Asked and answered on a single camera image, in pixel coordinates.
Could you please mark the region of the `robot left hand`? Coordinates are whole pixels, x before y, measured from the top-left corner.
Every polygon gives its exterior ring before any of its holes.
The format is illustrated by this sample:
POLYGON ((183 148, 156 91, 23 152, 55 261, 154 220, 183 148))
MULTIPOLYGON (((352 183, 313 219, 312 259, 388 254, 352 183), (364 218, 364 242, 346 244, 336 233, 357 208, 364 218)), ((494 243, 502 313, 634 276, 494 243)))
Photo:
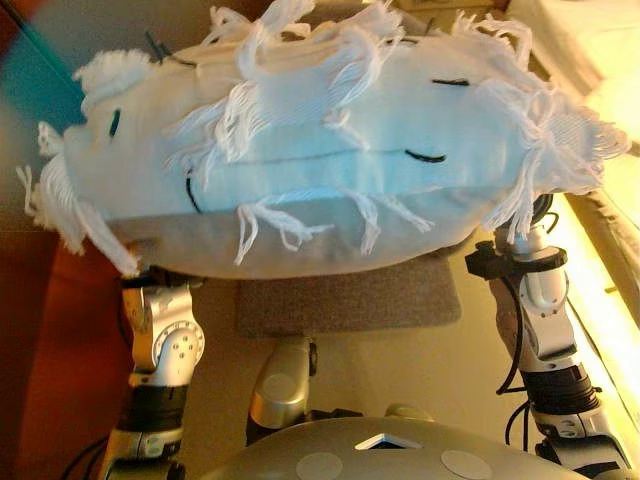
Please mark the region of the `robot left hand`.
POLYGON ((205 282, 201 276, 170 271, 159 266, 150 266, 140 274, 120 281, 122 289, 163 287, 177 288, 183 285, 198 288, 205 282))

